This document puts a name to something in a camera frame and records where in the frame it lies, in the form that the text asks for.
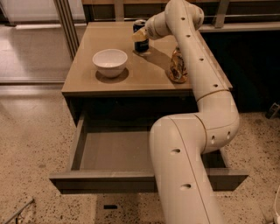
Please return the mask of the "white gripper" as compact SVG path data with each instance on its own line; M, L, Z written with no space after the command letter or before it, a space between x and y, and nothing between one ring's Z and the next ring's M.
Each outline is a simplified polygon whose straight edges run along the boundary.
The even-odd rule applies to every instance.
M143 42L147 38L156 40L170 34L170 29L165 22L165 14L161 12L149 18L145 24L145 28L142 27L138 31L134 32L132 40L134 42Z

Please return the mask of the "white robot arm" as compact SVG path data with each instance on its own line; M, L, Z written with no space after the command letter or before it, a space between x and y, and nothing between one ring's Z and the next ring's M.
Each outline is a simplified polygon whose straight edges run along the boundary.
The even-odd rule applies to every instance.
M235 137L239 114L228 85L198 29L204 12L186 0L170 0L134 40L175 37L198 111L167 115L150 130L150 156L166 224L226 224L200 157Z

